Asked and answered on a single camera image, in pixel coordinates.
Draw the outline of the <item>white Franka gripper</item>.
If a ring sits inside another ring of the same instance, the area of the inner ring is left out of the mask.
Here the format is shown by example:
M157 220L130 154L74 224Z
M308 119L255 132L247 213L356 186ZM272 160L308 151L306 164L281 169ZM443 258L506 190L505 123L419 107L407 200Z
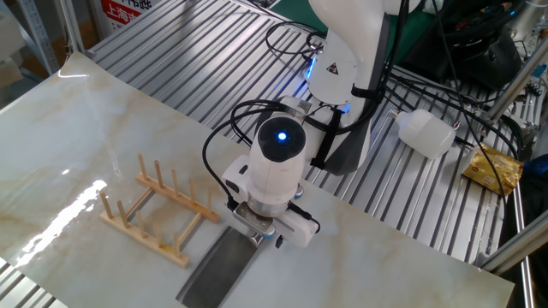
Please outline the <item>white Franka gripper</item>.
M256 233L267 237L280 234L277 249L283 239L306 247L318 224L289 208L298 194L303 169L300 155L281 163L260 154L238 157L222 175L223 183L239 201L233 216Z

